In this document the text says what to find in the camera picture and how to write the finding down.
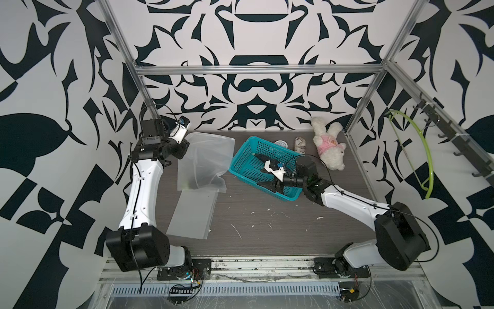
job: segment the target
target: small round container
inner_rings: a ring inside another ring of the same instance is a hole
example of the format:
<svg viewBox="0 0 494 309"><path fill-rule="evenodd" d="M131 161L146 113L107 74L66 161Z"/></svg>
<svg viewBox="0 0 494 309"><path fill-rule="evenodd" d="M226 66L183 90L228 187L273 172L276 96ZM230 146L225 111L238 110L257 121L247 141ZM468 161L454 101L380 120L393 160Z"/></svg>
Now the small round container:
<svg viewBox="0 0 494 309"><path fill-rule="evenodd" d="M275 141L275 144L278 145L278 146L281 146L283 148L288 149L288 143L285 142L284 140L281 140L281 139L280 140L277 140L277 141Z"/></svg>

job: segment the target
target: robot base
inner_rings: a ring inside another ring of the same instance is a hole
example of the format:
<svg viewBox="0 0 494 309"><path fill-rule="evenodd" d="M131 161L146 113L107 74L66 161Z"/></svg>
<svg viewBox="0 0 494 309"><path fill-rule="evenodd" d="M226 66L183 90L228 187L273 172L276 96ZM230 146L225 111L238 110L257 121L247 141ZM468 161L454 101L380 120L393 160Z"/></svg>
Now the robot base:
<svg viewBox="0 0 494 309"><path fill-rule="evenodd" d="M357 275L359 278L369 278L370 273L367 266L353 268L343 257L343 252L353 243L346 244L335 255L334 258L315 258L314 273L319 278L350 278Z"/></svg>
<svg viewBox="0 0 494 309"><path fill-rule="evenodd" d="M211 274L211 260L210 259L192 259L189 249L185 248L185 263L182 266L177 267L161 267L158 268L158 275L156 277L159 281L170 280L185 280L193 269L199 271L199 277L206 279Z"/></svg>

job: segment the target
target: pink shirt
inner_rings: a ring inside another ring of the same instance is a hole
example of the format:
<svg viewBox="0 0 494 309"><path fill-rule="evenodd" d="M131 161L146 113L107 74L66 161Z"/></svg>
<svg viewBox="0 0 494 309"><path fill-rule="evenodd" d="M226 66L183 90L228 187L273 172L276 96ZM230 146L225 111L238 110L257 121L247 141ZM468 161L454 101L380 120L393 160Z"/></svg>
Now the pink shirt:
<svg viewBox="0 0 494 309"><path fill-rule="evenodd" d="M319 156L321 156L323 153L326 152L326 150L330 148L340 147L336 139L334 139L332 136L321 135L321 138L323 139L323 143L321 144L321 146L317 147L317 153L319 154Z"/></svg>

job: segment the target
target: black bracket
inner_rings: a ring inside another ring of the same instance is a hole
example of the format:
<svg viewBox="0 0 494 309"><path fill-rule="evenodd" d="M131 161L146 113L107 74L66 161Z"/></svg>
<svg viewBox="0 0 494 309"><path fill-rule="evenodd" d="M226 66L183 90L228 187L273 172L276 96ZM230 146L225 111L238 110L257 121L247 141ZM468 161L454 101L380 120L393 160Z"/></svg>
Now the black bracket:
<svg viewBox="0 0 494 309"><path fill-rule="evenodd" d="M347 271L342 271L340 267L340 263L342 261L339 258L315 258L314 259L314 268L312 269L314 273L319 276L319 279L322 278L350 278L355 274L359 278L369 278L370 273L367 266L362 266L360 268L352 268Z"/></svg>
<svg viewBox="0 0 494 309"><path fill-rule="evenodd" d="M211 260L210 259L192 259L190 271L193 269L199 271L199 277L206 279L211 274ZM175 275L174 267L161 267L158 268L158 276L156 277L158 281L169 281L169 280L183 280L183 278L178 278Z"/></svg>

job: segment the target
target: hook rack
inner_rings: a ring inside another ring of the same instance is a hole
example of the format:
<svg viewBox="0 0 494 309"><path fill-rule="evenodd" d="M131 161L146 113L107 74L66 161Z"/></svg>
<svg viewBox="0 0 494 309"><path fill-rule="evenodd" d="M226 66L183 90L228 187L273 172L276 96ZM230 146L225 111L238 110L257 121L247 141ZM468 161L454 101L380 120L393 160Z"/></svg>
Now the hook rack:
<svg viewBox="0 0 494 309"><path fill-rule="evenodd" d="M472 139L470 134L452 120L435 102L428 103L422 99L416 108L420 108L429 117L429 120L432 120L435 126L443 132L443 134L438 135L439 138L447 137L458 148L458 151L453 154L464 156L475 167L478 172L472 173L472 176L484 177L494 187L494 177L490 177L494 174L494 164L487 152Z"/></svg>

